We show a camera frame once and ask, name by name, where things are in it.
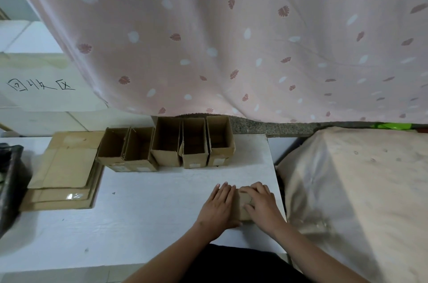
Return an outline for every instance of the cardboard box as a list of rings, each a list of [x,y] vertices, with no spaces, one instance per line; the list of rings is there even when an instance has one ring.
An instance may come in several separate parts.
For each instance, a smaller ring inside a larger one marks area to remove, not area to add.
[[[98,149],[97,160],[115,172],[131,171],[125,166],[125,150],[130,128],[107,128]]]
[[[208,167],[225,166],[235,153],[235,140],[228,116],[207,116]]]
[[[28,189],[24,197],[24,204],[88,199],[96,174],[103,169],[103,165],[101,165],[98,161],[94,161],[93,167],[89,174],[88,183],[85,187],[82,188]]]
[[[183,158],[183,167],[206,167],[208,144],[204,118],[184,118],[181,125],[182,142],[179,156]]]
[[[130,129],[125,151],[125,166],[131,171],[158,171],[158,163],[150,152],[153,137],[154,127]]]
[[[152,154],[159,166],[179,167],[181,118],[159,117],[154,130]]]
[[[97,155],[104,131],[56,132],[28,188],[82,188]]]
[[[66,199],[58,201],[31,202],[32,195],[26,194],[19,208],[24,211],[44,211],[44,210],[71,210],[71,209],[90,209],[95,202],[95,196],[101,182],[104,167],[99,165],[95,167],[92,186],[89,190],[87,199]]]
[[[232,220],[251,221],[251,217],[243,207],[245,204],[253,205],[253,199],[248,193],[236,190],[233,195],[232,211],[230,213],[230,218]]]

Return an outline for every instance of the curtain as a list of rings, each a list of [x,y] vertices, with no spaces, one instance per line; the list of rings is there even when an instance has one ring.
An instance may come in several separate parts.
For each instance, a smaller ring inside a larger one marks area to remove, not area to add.
[[[140,114],[428,122],[428,0],[28,0]]]

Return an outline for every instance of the hand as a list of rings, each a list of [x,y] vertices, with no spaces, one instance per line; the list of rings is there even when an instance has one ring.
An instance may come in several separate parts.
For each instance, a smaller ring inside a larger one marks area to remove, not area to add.
[[[235,190],[235,185],[230,186],[227,182],[221,188],[220,184],[217,184],[208,200],[202,206],[193,226],[202,230],[209,242],[220,237],[226,229],[242,225],[239,221],[229,219]]]
[[[276,206],[275,195],[270,192],[267,185],[260,182],[252,184],[251,187],[241,187],[239,191],[248,193],[252,197],[254,206],[246,204],[244,208],[254,223],[273,238],[277,229],[286,224],[278,206]]]

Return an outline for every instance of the white table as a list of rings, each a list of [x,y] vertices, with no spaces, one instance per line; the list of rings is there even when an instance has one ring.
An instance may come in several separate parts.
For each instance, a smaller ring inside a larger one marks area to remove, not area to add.
[[[33,169],[51,138],[0,138],[24,146]],[[24,212],[0,239],[0,273],[145,263],[194,223],[212,189],[267,184],[285,215],[264,134],[235,135],[230,165],[159,172],[113,172],[105,168],[89,210]],[[276,253],[284,250],[254,224],[227,230],[214,243]]]

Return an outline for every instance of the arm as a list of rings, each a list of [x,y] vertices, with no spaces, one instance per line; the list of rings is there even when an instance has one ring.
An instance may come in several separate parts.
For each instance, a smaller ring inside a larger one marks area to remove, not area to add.
[[[288,224],[276,206],[274,194],[266,185],[257,182],[240,190],[253,198],[254,207],[244,206],[252,220],[284,248],[309,279],[316,282],[367,282]]]
[[[226,229],[240,225],[230,221],[235,186],[217,184],[202,206],[195,224],[175,243],[143,265],[123,283],[178,282],[190,264]]]

